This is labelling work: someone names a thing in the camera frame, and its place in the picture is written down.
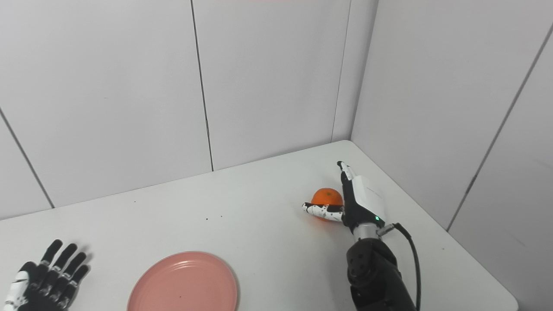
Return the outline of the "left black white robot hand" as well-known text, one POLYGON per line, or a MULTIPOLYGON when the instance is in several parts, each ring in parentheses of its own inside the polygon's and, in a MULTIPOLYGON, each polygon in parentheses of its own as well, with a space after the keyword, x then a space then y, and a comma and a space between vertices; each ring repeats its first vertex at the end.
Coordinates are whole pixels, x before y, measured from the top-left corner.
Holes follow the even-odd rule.
POLYGON ((13 278, 3 311, 67 311, 82 279, 89 273, 87 254, 75 243, 63 246, 59 239, 47 248, 38 263, 28 261, 13 278))

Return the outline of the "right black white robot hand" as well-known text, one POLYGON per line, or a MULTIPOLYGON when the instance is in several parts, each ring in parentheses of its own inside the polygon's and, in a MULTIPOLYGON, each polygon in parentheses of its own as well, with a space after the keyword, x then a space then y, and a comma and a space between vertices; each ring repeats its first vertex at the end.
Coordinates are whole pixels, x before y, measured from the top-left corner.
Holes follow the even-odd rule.
POLYGON ((340 181, 343 204, 304 203, 302 210, 310 215, 329 221, 341 222, 350 229, 355 240, 381 239, 381 230, 386 226, 385 200, 375 183, 367 177, 356 175, 343 161, 340 181))

